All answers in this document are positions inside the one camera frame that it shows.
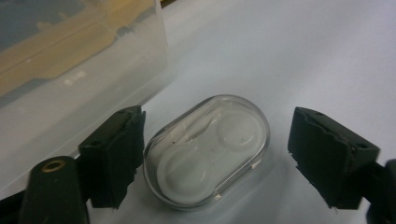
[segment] metal grommet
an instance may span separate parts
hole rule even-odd
[[[54,172],[54,171],[62,169],[64,167],[64,165],[65,165],[64,161],[60,161],[60,160],[50,161],[47,164],[45,164],[43,166],[43,168],[41,168],[41,171],[44,173]]]

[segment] contact lens case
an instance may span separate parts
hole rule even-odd
[[[268,122],[253,103],[214,96],[154,135],[144,151],[144,177],[164,203],[196,208],[219,199],[260,163],[269,137]]]

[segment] clear plastic case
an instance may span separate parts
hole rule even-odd
[[[145,179],[160,200],[177,209],[213,202],[262,161],[269,133],[264,114],[251,102],[231,95],[209,98],[149,141]]]
[[[1,199],[162,88],[167,44],[152,0],[2,1],[0,21]]]

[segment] white table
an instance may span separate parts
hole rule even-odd
[[[146,141],[205,98],[234,94],[268,118],[275,165],[195,213],[159,202],[139,169],[120,209],[91,210],[92,223],[365,223],[368,203],[329,209],[287,143],[303,106],[380,147],[380,164],[396,158],[396,2],[177,0],[163,18],[177,79],[144,105]]]

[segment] black clamp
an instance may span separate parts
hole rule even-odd
[[[289,152],[329,207],[371,207],[369,224],[396,223],[396,160],[376,163],[379,148],[318,111],[296,107]]]
[[[89,223],[92,207],[118,208],[143,162],[145,112],[113,114],[78,147],[79,157],[40,162],[25,191],[0,202],[0,223]]]

